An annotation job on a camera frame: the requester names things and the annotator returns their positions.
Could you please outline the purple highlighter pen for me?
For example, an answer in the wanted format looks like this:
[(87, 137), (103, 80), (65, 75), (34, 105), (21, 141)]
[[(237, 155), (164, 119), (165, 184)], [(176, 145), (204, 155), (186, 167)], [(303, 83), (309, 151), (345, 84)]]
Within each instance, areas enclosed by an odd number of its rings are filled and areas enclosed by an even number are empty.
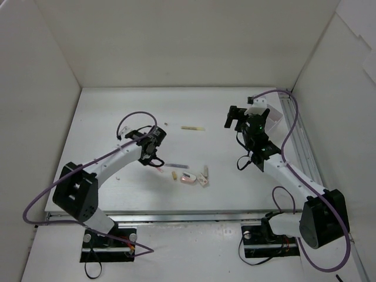
[(174, 167), (179, 169), (189, 169), (189, 166), (186, 164), (176, 164), (176, 163), (165, 163), (165, 167)]

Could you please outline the yellow highlighter pen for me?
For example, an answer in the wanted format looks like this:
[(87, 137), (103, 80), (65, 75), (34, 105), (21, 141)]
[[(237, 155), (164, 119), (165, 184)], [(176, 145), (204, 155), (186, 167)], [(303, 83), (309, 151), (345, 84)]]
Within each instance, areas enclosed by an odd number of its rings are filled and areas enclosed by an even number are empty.
[(194, 131), (205, 131), (203, 127), (195, 127), (195, 126), (181, 126), (182, 130), (194, 130)]

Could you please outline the white staples box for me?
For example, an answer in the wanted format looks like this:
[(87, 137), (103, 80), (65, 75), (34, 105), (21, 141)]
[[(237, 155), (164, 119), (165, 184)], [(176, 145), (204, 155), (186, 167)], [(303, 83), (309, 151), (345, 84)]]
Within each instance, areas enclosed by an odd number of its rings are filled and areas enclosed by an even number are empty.
[(202, 173), (197, 175), (197, 181), (202, 187), (206, 187), (208, 185), (208, 180)]

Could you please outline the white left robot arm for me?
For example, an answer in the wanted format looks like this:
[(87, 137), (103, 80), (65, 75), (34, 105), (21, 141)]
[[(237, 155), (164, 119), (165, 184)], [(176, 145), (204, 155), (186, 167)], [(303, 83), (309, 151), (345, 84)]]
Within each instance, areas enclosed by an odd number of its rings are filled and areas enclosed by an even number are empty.
[(110, 156), (82, 169), (67, 163), (56, 185), (52, 201), (80, 224), (96, 230), (96, 239), (103, 246), (115, 244), (118, 224), (99, 208), (99, 189), (113, 174), (133, 162), (144, 166), (160, 167), (164, 161), (156, 156), (157, 148), (167, 136), (158, 126), (148, 133), (133, 130), (123, 136), (126, 143), (118, 146)]

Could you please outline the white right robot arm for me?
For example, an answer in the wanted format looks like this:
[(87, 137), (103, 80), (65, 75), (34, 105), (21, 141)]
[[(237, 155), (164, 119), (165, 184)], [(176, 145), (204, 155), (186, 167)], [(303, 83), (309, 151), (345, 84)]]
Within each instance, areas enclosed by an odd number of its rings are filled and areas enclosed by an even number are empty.
[(281, 149), (265, 132), (269, 109), (262, 114), (246, 114), (245, 108), (231, 106), (224, 124), (235, 131), (239, 145), (246, 150), (247, 164), (255, 165), (293, 196), (302, 200), (295, 212), (277, 211), (261, 220), (260, 235), (267, 242), (280, 236), (298, 237), (312, 249), (318, 249), (350, 232), (344, 195), (328, 190), (283, 159)]

